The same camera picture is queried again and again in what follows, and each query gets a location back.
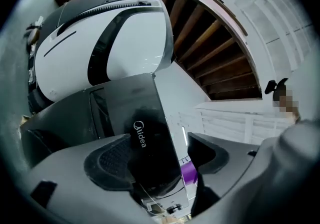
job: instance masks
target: midea logo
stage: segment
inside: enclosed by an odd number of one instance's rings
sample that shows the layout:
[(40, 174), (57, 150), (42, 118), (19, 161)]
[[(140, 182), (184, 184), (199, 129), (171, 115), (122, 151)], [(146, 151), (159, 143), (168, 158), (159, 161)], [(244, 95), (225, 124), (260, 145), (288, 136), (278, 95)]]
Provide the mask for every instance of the midea logo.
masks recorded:
[(142, 129), (145, 127), (144, 123), (141, 121), (136, 121), (133, 127), (137, 131), (136, 133), (138, 134), (138, 138), (140, 140), (141, 146), (146, 147), (146, 143), (144, 140), (145, 137), (143, 136), (144, 132), (142, 131)]

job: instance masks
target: white trim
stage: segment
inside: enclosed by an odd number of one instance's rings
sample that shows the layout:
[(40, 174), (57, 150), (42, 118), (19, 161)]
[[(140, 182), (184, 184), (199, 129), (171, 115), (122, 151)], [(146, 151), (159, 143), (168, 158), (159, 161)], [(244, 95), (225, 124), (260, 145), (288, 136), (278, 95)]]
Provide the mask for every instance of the white trim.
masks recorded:
[[(296, 17), (295, 14), (292, 12), (292, 10), (285, 4), (285, 2), (284, 2), (283, 0), (280, 0), (280, 1), (286, 6), (286, 8), (291, 12), (291, 14), (293, 14), (295, 20), (298, 22), (298, 24), (300, 25), (300, 27), (301, 27), (301, 29), (302, 29), (303, 25), (298, 21), (297, 17)], [(298, 39), (297, 39), (297, 37), (296, 37), (296, 35), (295, 35), (294, 30), (292, 29), (292, 26), (289, 24), (289, 22), (288, 22), (288, 25), (289, 25), (288, 29), (289, 29), (289, 31), (290, 31), (290, 33), (291, 33), (291, 35), (292, 35), (293, 41), (294, 41), (294, 43), (296, 44), (296, 47), (297, 47), (297, 50), (298, 50), (298, 54), (299, 54), (299, 57), (300, 57), (300, 62), (302, 63), (305, 58), (304, 58), (304, 54), (303, 54), (303, 52), (302, 52), (302, 49), (301, 49), (301, 47), (300, 47), (300, 43), (299, 43), (299, 41), (298, 41)]]
[(243, 118), (243, 117), (252, 117), (255, 120), (264, 121), (266, 118), (270, 121), (279, 121), (283, 120), (284, 122), (290, 123), (290, 121), (285, 117), (283, 113), (264, 113), (264, 114), (257, 114), (257, 113), (239, 113), (239, 112), (225, 112), (221, 110), (213, 110), (213, 109), (204, 109), (204, 108), (193, 108), (195, 111), (203, 111), (207, 113), (216, 113), (219, 117), (235, 117), (235, 118)]
[[(300, 24), (300, 29), (301, 31), (305, 29), (305, 26), (304, 26), (304, 23), (302, 21), (302, 19), (300, 18), (300, 15), (299, 13), (297, 12), (297, 10), (295, 9), (294, 5), (291, 3), (290, 0), (288, 0), (288, 3), (290, 4), (291, 8), (293, 9), (293, 11), (290, 9), (290, 11), (292, 12), (292, 14), (294, 15), (294, 17), (296, 18), (296, 20), (298, 21), (298, 23)], [(303, 34), (304, 34), (304, 37), (305, 37), (305, 40), (306, 40), (306, 43), (307, 43), (307, 46), (308, 46), (308, 49), (309, 49), (309, 52), (311, 51), (311, 46), (310, 46), (310, 43), (309, 43), (309, 39), (307, 38), (307, 36), (305, 35), (305, 31), (303, 31)]]
[(252, 137), (252, 131), (253, 131), (253, 117), (252, 116), (246, 116), (245, 117), (245, 124), (246, 124), (246, 126), (245, 126), (245, 129), (244, 129), (244, 137), (245, 137), (245, 139), (244, 139), (244, 143), (247, 143), (247, 144), (249, 144), (249, 143), (251, 143), (251, 137)]
[[(292, 27), (288, 23), (287, 19), (283, 15), (283, 13), (280, 11), (280, 9), (275, 5), (275, 3), (272, 0), (266, 0), (266, 1), (271, 4), (271, 6), (276, 10), (276, 12), (282, 18), (282, 20), (284, 21), (285, 25), (289, 29), (289, 32), (292, 34), (292, 38), (293, 38), (294, 37), (294, 32), (292, 30)], [(287, 35), (286, 35), (285, 31), (283, 30), (283, 28), (281, 27), (281, 25), (279, 24), (278, 20), (271, 13), (271, 11), (264, 4), (261, 3), (261, 1), (257, 0), (255, 2), (255, 4), (260, 8), (260, 10), (264, 13), (264, 15), (273, 24), (273, 27), (274, 27), (275, 31), (279, 35), (279, 38), (281, 39), (281, 42), (283, 43), (283, 45), (285, 47), (284, 49), (285, 49), (285, 52), (286, 52), (287, 57), (288, 57), (289, 62), (290, 62), (291, 71), (297, 69), (298, 68), (298, 63), (296, 61), (295, 54), (294, 54), (294, 52), (292, 50), (292, 47), (291, 47), (291, 45), (289, 43)]]
[(241, 12), (243, 13), (243, 15), (248, 19), (249, 23), (250, 23), (250, 24), (252, 25), (252, 27), (255, 29), (255, 32), (257, 33), (259, 39), (261, 40), (262, 45), (263, 45), (263, 47), (264, 47), (264, 50), (265, 50), (265, 52), (266, 52), (266, 54), (267, 54), (267, 56), (268, 56), (268, 59), (269, 59), (271, 68), (272, 68), (273, 80), (276, 80), (276, 78), (277, 78), (277, 73), (276, 73), (276, 71), (275, 71), (274, 63), (273, 63), (273, 61), (272, 61), (272, 57), (271, 57), (271, 55), (270, 55), (270, 52), (269, 52), (269, 50), (268, 50), (268, 48), (267, 48), (266, 42), (264, 41), (264, 39), (263, 39), (261, 33), (259, 32), (258, 28), (257, 28), (256, 25), (254, 24), (254, 22), (252, 21), (252, 19), (247, 15), (247, 13), (246, 13), (244, 10), (240, 10), (240, 11), (241, 11)]
[(184, 141), (185, 141), (186, 146), (188, 146), (188, 141), (186, 139), (187, 136), (186, 136), (186, 132), (185, 131), (186, 131), (186, 129), (182, 126), (182, 132), (183, 132), (183, 135), (184, 135), (183, 137), (185, 138)]

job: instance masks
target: ceiling light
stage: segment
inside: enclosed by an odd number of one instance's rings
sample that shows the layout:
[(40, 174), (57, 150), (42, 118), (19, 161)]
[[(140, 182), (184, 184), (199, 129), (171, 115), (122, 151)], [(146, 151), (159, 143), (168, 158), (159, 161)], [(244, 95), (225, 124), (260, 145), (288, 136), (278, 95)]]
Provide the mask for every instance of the ceiling light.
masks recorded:
[(184, 127), (182, 127), (182, 132), (184, 133), (183, 135), (184, 135), (184, 137), (185, 137), (185, 139), (184, 139), (184, 140), (185, 140), (185, 144), (186, 144), (186, 146), (188, 146), (188, 141), (187, 141), (187, 139), (186, 139), (187, 136), (186, 136), (186, 134), (185, 134), (186, 132), (185, 132), (185, 128), (184, 128)]

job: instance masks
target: white wall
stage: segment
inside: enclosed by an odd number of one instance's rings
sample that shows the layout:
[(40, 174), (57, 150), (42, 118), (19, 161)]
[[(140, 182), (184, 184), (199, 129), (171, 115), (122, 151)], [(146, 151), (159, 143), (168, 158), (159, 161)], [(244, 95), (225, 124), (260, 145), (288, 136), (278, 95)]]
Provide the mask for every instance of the white wall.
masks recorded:
[(209, 100), (198, 84), (175, 62), (155, 73), (155, 83), (166, 116)]

